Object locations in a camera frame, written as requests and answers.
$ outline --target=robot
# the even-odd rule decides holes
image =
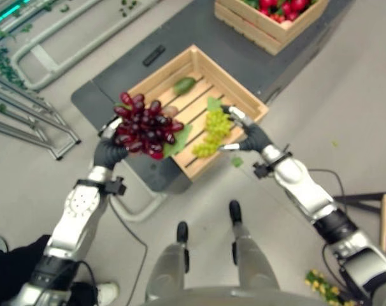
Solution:
[[[248,137],[240,143],[221,146],[219,150],[259,152],[264,164],[258,167],[257,176],[273,173],[276,183],[328,244],[350,292],[373,306],[386,306],[386,253],[349,219],[340,209],[340,203],[336,203],[312,180],[302,162],[275,146],[241,110],[234,106],[222,108]],[[112,141],[120,120],[114,119],[106,126],[94,154],[93,167],[88,177],[78,180],[68,194],[63,215],[30,281],[6,305],[64,305],[68,301],[70,285],[80,262],[89,251],[110,195],[125,192],[123,179],[112,179],[116,163],[128,155],[125,148],[114,146]],[[326,305],[318,300],[280,291],[267,258],[243,224],[239,203],[232,201],[229,210],[239,286],[184,288],[184,275],[189,270],[189,251],[187,225],[181,222],[176,242],[164,250],[150,276],[144,306]]]

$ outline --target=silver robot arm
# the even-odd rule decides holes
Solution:
[[[255,174],[265,177],[273,173],[276,182],[328,243],[350,291],[358,299],[372,301],[374,306],[386,306],[386,253],[313,181],[303,163],[277,148],[242,111],[233,106],[223,106],[223,109],[245,130],[248,138],[221,146],[220,150],[260,152],[265,164],[258,164]]]
[[[115,164],[127,156],[125,148],[112,143],[120,122],[121,119],[116,119],[105,127],[94,154],[93,167],[87,178],[78,180],[68,194],[63,215],[30,281],[6,305],[63,305],[69,300],[71,283],[90,249],[108,197],[125,192],[122,178],[111,180]]]

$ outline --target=black cable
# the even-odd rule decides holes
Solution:
[[[92,285],[92,291],[94,293],[94,299],[96,300],[96,305],[99,306],[97,282],[96,282],[96,278],[94,277],[94,273],[92,272],[92,269],[91,269],[90,265],[88,263],[86,263],[84,260],[80,260],[78,263],[85,265],[85,267],[89,271],[89,274],[90,274],[90,277],[91,277],[91,283],[92,283],[91,284]]]
[[[339,285],[340,285],[341,287],[343,287],[343,289],[344,289],[345,291],[348,291],[347,285],[344,284],[344,283],[343,283],[343,282],[342,282],[342,281],[334,274],[334,272],[332,271],[331,267],[330,267],[329,264],[327,263],[325,251],[326,251],[326,248],[327,248],[328,246],[329,246],[328,244],[324,244],[324,246],[323,246],[323,248],[322,248],[322,259],[323,259],[323,262],[324,262],[324,264],[325,264],[327,270],[329,271],[329,273],[333,276],[334,279],[336,279],[336,281],[339,283]]]
[[[114,212],[115,216],[118,218],[118,220],[121,222],[121,224],[124,226],[124,228],[131,234],[132,237],[134,237],[134,239],[139,242],[145,249],[144,253],[143,253],[143,257],[142,257],[142,262],[141,262],[141,265],[139,266],[139,270],[138,270],[138,274],[136,275],[136,279],[135,279],[135,283],[134,283],[134,286],[132,287],[132,290],[131,290],[131,294],[129,295],[129,299],[128,299],[128,302],[126,303],[125,306],[129,306],[131,304],[131,301],[132,301],[132,298],[134,297],[134,294],[135,294],[135,290],[136,290],[136,285],[138,284],[138,281],[139,281],[139,277],[141,276],[141,273],[142,273],[142,268],[143,266],[145,265],[145,261],[147,259],[147,255],[148,255],[148,250],[149,250],[149,247],[148,245],[142,241],[142,239],[140,239],[140,237],[138,237],[129,227],[128,225],[121,219],[121,217],[119,216],[118,212],[115,210],[115,208],[113,207],[113,205],[110,203],[110,206],[112,208],[112,211]]]
[[[309,172],[326,172],[326,173],[333,174],[336,177],[336,180],[338,180],[341,196],[345,196],[345,188],[343,187],[340,176],[335,171],[329,170],[329,169],[308,169],[308,170],[309,170]],[[343,210],[345,211],[345,213],[347,215],[347,213],[348,213],[347,205],[345,203],[342,203],[342,204],[343,204]]]

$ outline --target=green vegetable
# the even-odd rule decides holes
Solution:
[[[193,86],[195,86],[196,80],[191,77],[185,77],[177,81],[173,86],[173,91],[176,95],[180,96],[181,94],[188,93]]]
[[[175,155],[176,153],[179,153],[181,150],[185,148],[187,138],[189,137],[189,133],[192,130],[192,128],[193,127],[191,124],[186,124],[181,131],[175,133],[176,142],[174,145],[165,143],[165,145],[163,146],[164,158]]]

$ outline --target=red grapes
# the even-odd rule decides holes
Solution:
[[[129,152],[142,152],[154,159],[162,159],[164,144],[175,144],[173,133],[181,131],[183,123],[166,117],[158,100],[146,108],[143,94],[132,98],[122,92],[120,99],[123,105],[114,107],[114,112],[122,118],[115,133],[115,143]]]

